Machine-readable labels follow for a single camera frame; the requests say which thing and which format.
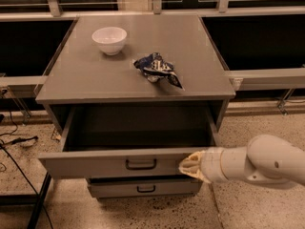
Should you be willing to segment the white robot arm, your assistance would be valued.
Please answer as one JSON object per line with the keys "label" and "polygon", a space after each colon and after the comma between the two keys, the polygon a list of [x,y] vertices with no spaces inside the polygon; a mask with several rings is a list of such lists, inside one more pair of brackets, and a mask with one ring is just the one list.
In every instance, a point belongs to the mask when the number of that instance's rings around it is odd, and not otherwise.
{"label": "white robot arm", "polygon": [[209,147],[184,158],[179,171],[207,183],[240,180],[282,189],[305,185],[305,152],[274,136],[258,135],[244,147]]}

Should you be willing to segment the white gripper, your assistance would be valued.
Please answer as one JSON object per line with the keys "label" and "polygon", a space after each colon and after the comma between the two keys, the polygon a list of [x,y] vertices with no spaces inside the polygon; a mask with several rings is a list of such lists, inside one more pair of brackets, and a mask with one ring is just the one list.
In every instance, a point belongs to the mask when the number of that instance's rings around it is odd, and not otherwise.
{"label": "white gripper", "polygon": [[221,167],[223,152],[224,149],[221,147],[211,147],[202,152],[195,152],[180,162],[179,171],[206,183],[225,182],[227,178]]}

